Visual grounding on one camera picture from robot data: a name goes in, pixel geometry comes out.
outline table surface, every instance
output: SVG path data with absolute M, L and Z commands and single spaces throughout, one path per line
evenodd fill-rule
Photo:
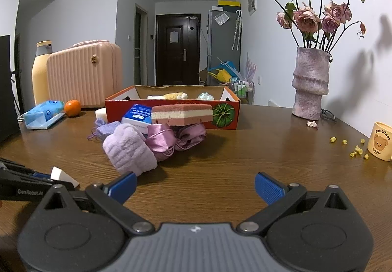
M 0 157 L 40 172 L 64 169 L 80 182 L 108 183 L 118 176 L 99 142 L 88 141 L 95 115 L 63 119 L 50 130 L 28 131 L 0 145 Z M 160 222 L 239 222 L 266 204 L 254 191 L 254 176 L 267 172 L 308 190 L 341 186 L 374 238 L 366 271 L 391 271 L 392 171 L 390 163 L 370 155 L 351 158 L 367 138 L 349 125 L 327 120 L 319 129 L 291 109 L 241 106 L 237 130 L 208 130 L 198 146 L 176 152 L 158 168 L 138 177 L 136 193 L 126 206 L 158 226 Z M 331 137 L 336 143 L 330 143 Z M 344 146 L 342 140 L 348 140 Z M 24 271 L 16 253 L 16 238 L 34 211 L 34 203 L 4 201 L 0 208 L 0 255 L 13 271 Z

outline blue and white box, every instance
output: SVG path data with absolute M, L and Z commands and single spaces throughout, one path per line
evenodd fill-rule
M 143 135 L 148 135 L 147 126 L 151 125 L 151 108 L 139 104 L 134 104 L 124 115 L 121 123 L 128 123 L 136 126 Z

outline cardboard box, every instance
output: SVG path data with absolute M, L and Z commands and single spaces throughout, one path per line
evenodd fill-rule
M 187 100 L 147 100 L 149 95 L 165 95 L 168 93 L 185 92 Z M 208 92 L 215 101 L 196 101 L 201 94 Z M 207 129 L 236 129 L 240 113 L 240 99 L 224 86 L 131 86 L 105 100 L 108 122 L 121 121 L 123 116 L 134 104 L 159 106 L 171 104 L 210 104 L 214 112 L 214 121 L 204 123 Z

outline yellow thermos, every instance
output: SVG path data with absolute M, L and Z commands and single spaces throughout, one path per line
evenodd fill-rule
M 37 43 L 37 52 L 35 54 L 33 70 L 31 71 L 34 101 L 36 105 L 49 99 L 48 71 L 46 69 L 46 62 L 51 54 L 51 41 L 42 41 Z

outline pink suitcase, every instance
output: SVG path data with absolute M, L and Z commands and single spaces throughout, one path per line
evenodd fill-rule
M 121 49 L 106 40 L 81 42 L 55 52 L 46 65 L 51 100 L 104 107 L 105 98 L 122 90 Z

